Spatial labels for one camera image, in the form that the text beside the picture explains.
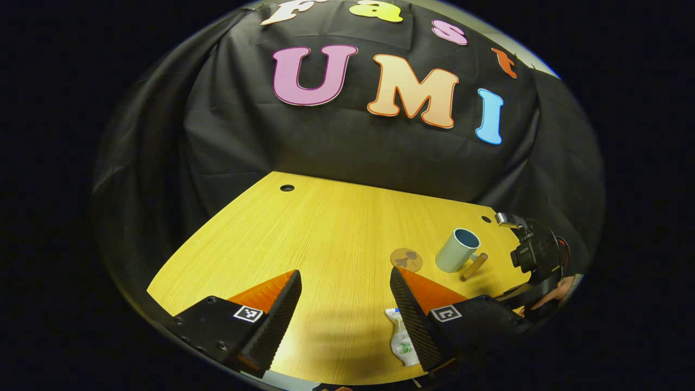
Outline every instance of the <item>white mug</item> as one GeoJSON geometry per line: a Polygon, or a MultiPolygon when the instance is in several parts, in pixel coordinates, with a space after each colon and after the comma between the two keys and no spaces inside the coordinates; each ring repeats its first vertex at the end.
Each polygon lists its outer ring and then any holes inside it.
{"type": "Polygon", "coordinates": [[[468,258],[475,261],[475,251],[480,247],[480,239],[469,230],[457,228],[436,255],[435,263],[440,270],[454,273],[461,269],[468,258]]]}

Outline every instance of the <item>wooden table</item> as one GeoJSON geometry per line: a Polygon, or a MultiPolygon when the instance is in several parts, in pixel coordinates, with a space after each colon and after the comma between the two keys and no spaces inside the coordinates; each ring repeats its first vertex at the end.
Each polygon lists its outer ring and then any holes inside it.
{"type": "Polygon", "coordinates": [[[391,352],[396,303],[391,253],[409,248],[419,274],[464,296],[496,296],[528,281],[512,266],[518,239],[489,207],[328,179],[273,172],[196,232],[162,267],[148,292],[170,314],[206,296],[230,297],[292,269],[302,295],[270,368],[309,381],[360,385],[424,372],[391,352]],[[292,191],[280,187],[291,184],[292,191]],[[483,221],[486,216],[492,223],[483,221]],[[473,231],[488,261],[468,280],[434,258],[456,228],[473,231]]]}

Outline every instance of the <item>pink letter u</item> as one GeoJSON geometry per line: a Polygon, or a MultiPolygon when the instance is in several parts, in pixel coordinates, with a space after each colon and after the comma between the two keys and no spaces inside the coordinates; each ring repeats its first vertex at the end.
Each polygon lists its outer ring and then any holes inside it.
{"type": "Polygon", "coordinates": [[[310,52],[308,47],[291,47],[273,54],[272,57],[277,61],[273,88],[281,101],[298,106],[316,106],[333,100],[341,93],[348,59],[357,53],[357,48],[349,45],[329,45],[321,49],[321,52],[328,56],[326,75],[321,87],[312,89],[299,85],[302,58],[310,52]]]}

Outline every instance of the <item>black cloth backdrop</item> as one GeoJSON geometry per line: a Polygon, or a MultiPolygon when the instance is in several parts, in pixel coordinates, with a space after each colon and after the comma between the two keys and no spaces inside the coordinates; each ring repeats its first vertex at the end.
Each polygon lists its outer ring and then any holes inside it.
{"type": "MultiPolygon", "coordinates": [[[[165,55],[116,110],[96,164],[93,218],[108,270],[148,319],[164,310],[147,294],[156,272],[210,217],[272,170],[384,187],[536,218],[572,250],[571,273],[596,252],[605,212],[603,162],[591,125],[557,78],[514,58],[512,79],[482,34],[404,1],[394,24],[350,13],[352,2],[315,3],[294,19],[261,26],[277,9],[235,10],[165,55]],[[432,33],[433,19],[459,26],[468,45],[432,33]],[[275,60],[288,47],[311,54],[300,85],[319,86],[326,45],[353,45],[340,95],[292,106],[273,93],[275,60]],[[452,129],[371,114],[375,54],[459,77],[452,129]],[[502,143],[478,139],[478,88],[501,96],[502,143]]],[[[399,98],[396,104],[402,107],[399,98]]]]}

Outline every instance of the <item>cork coaster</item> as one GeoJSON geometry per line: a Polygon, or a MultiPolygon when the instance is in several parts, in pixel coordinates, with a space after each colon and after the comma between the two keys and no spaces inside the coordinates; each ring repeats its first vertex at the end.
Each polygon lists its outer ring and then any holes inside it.
{"type": "Polygon", "coordinates": [[[423,259],[410,248],[398,248],[391,253],[391,264],[415,272],[423,267],[423,259]]]}

